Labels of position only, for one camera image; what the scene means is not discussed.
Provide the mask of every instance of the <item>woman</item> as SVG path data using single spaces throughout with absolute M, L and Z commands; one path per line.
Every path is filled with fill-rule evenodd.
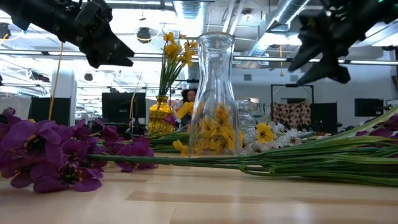
M 195 98 L 197 96 L 197 91 L 198 89 L 196 88 L 192 88 L 192 89 L 187 89 L 187 90 L 183 90 L 181 92 L 182 95 L 182 103 L 186 103 L 186 102 L 194 102 Z M 182 119 L 181 119 L 181 125 L 184 127 L 186 125 L 188 125 L 191 122 L 192 119 L 192 115 L 185 115 Z

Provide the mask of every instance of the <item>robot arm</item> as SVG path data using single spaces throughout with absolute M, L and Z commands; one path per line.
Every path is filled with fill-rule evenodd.
M 322 78 L 348 83 L 348 69 L 338 64 L 338 57 L 347 56 L 348 49 L 378 22 L 386 24 L 398 18 L 398 0 L 321 0 L 324 10 L 306 11 L 298 15 L 303 25 L 302 41 L 290 64 L 294 71 L 320 53 L 322 59 L 297 82 L 304 85 Z
M 72 0 L 1 0 L 0 9 L 22 30 L 33 23 L 76 45 L 94 68 L 132 66 L 128 58 L 134 52 L 112 32 L 112 9 L 104 0 L 92 0 L 83 7 L 81 1 Z

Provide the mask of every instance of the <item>small glass vase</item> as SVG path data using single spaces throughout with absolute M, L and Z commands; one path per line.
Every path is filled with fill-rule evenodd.
M 222 32 L 198 38 L 200 83 L 190 128 L 189 156 L 239 154 L 238 111 L 231 86 L 234 37 Z
M 174 125 L 168 121 L 168 115 L 174 116 L 174 111 L 167 104 L 167 96 L 156 96 L 157 103 L 149 108 L 148 133 L 170 133 L 175 130 Z
M 248 100 L 237 100 L 239 127 L 244 136 L 244 145 L 253 143 L 256 140 L 256 122 L 251 116 Z

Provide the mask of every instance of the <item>yellow vase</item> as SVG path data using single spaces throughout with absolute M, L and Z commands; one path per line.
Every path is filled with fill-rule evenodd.
M 174 116 L 173 108 L 167 104 L 167 99 L 167 96 L 156 96 L 157 103 L 149 109 L 149 134 L 164 134 L 175 130 L 174 126 L 166 121 L 167 115 Z

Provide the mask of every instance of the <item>desk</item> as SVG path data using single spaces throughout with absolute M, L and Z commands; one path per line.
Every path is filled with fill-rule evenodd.
M 0 179 L 1 224 L 398 223 L 398 189 L 266 180 L 237 170 L 106 169 L 94 192 L 34 194 Z

